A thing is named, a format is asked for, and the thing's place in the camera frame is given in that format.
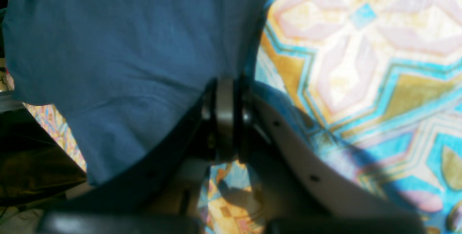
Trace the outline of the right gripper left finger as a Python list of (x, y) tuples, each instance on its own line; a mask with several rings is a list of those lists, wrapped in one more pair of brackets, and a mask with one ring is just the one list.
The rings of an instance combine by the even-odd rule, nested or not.
[(197, 204), (211, 165), (235, 157), (233, 79), (213, 80), (145, 158), (45, 213), (38, 234), (201, 234)]

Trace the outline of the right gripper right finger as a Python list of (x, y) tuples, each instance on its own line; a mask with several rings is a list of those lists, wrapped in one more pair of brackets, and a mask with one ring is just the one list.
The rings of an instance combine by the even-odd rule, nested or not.
[(414, 210), (378, 198), (322, 162), (273, 100), (235, 83), (235, 147), (261, 179), (266, 234), (424, 234)]

